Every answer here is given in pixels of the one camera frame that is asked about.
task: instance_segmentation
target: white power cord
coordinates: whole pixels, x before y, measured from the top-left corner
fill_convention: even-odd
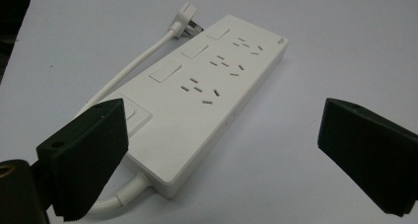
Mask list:
[[[144,175],[137,173],[136,176],[126,186],[121,188],[115,196],[96,201],[89,213],[102,213],[119,206],[124,206],[135,199],[135,197],[150,184],[150,181]]]
[[[198,33],[201,33],[203,29],[191,21],[191,18],[196,13],[196,10],[196,7],[190,3],[185,3],[180,11],[175,15],[169,31],[159,41],[157,41],[157,43],[139,55],[122,71],[114,76],[80,109],[76,116],[80,115],[82,112],[102,100],[117,83],[126,77],[127,74],[129,74],[136,66],[143,62],[151,54],[161,48],[171,38],[180,37],[181,34],[185,32],[187,25],[194,28]],[[150,181],[144,175],[137,173],[136,176],[126,186],[117,191],[114,196],[97,201],[90,209],[89,213],[102,213],[120,206],[124,206],[135,199],[135,197],[137,197],[146,187],[150,185]]]
[[[191,21],[191,18],[196,13],[196,10],[196,7],[194,7],[192,4],[185,3],[183,7],[180,9],[180,11],[178,11],[178,13],[175,15],[175,18],[169,28],[169,31],[159,41],[157,41],[157,43],[155,43],[153,46],[151,46],[149,49],[147,49],[145,52],[139,55],[136,59],[130,62],[124,69],[122,69],[118,74],[116,74],[116,76],[114,76],[106,85],[104,85],[104,87],[102,87],[80,109],[80,111],[76,114],[76,117],[80,115],[82,112],[89,109],[91,106],[98,103],[101,99],[103,99],[117,83],[119,83],[124,77],[126,77],[126,75],[128,75],[133,69],[136,68],[136,66],[142,63],[146,58],[152,55],[164,44],[166,44],[171,38],[180,37],[187,25],[191,25],[199,33],[202,32],[203,29],[200,26],[196,25],[193,21]]]

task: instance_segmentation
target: power switch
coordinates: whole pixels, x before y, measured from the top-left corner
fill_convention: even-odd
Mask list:
[[[126,128],[129,137],[132,137],[134,133],[151,120],[153,115],[121,93],[115,94],[109,100],[118,98],[123,99]]]

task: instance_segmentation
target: white power strip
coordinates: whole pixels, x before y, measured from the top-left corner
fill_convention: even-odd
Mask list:
[[[129,151],[122,163],[173,197],[231,125],[288,41],[227,16],[108,95],[122,98]]]

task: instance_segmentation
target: white backdrop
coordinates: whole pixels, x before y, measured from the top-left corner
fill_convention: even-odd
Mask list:
[[[326,98],[418,132],[417,0],[32,0],[0,86],[0,161],[34,162],[186,1],[203,27],[231,14],[286,37],[283,61],[174,199],[149,188],[79,223],[418,223],[418,204],[384,214],[316,144]],[[131,177],[119,167],[104,196]]]

